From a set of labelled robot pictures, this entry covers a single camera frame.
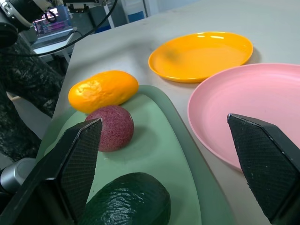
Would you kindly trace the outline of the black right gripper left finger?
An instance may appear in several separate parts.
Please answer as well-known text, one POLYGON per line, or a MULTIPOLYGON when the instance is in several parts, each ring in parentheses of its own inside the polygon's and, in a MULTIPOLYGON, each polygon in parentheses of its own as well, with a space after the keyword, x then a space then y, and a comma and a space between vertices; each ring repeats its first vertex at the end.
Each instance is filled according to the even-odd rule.
POLYGON ((2 225, 76 225, 93 183, 102 122, 67 129, 0 215, 2 225))

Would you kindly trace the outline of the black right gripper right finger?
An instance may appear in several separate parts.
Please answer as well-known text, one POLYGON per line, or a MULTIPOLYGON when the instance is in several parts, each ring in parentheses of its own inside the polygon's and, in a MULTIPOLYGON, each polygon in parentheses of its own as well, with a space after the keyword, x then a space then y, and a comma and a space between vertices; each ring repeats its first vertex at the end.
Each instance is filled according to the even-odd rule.
POLYGON ((300 149, 276 125, 227 116, 242 172, 272 225, 300 223, 300 149))

